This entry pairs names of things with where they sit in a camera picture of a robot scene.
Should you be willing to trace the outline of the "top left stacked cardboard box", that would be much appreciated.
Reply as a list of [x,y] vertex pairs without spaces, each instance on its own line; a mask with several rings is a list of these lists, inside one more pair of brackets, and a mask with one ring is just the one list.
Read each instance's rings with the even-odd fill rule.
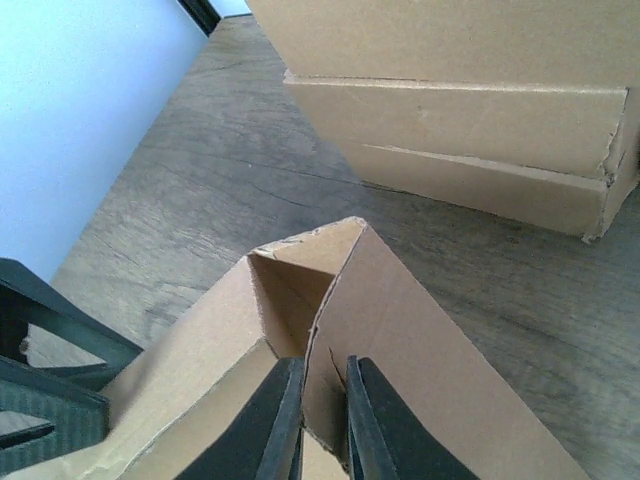
[[636,1],[252,1],[249,7],[300,76],[639,83]]

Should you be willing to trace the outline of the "black left frame post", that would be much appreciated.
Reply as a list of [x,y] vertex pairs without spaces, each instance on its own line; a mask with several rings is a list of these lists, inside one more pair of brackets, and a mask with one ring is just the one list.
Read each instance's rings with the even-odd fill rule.
[[207,37],[222,19],[208,0],[178,0],[178,3]]

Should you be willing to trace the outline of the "middle left stacked cardboard box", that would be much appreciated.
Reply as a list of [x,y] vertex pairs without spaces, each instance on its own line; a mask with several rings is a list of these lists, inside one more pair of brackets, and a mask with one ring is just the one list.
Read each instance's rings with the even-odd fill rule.
[[593,179],[636,144],[636,88],[283,79],[316,132],[333,141],[474,157]]

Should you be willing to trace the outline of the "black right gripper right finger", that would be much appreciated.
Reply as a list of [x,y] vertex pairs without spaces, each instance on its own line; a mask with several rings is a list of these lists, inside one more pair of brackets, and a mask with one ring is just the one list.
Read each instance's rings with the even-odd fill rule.
[[347,439],[352,479],[474,479],[431,435],[377,365],[347,359]]

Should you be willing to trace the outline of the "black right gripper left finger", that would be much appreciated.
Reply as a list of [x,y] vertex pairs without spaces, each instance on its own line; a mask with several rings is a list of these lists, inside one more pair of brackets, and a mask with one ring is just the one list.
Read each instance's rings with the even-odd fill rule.
[[300,479],[304,361],[279,359],[222,435],[178,476],[189,479]]

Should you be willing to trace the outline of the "large cardboard box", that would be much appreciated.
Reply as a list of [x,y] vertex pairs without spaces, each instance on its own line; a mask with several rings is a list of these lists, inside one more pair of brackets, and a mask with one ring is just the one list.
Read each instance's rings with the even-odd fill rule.
[[342,479],[349,356],[372,359],[422,425],[482,479],[584,471],[364,220],[245,255],[107,387],[96,446],[20,479],[174,479],[281,357],[305,361],[303,475]]

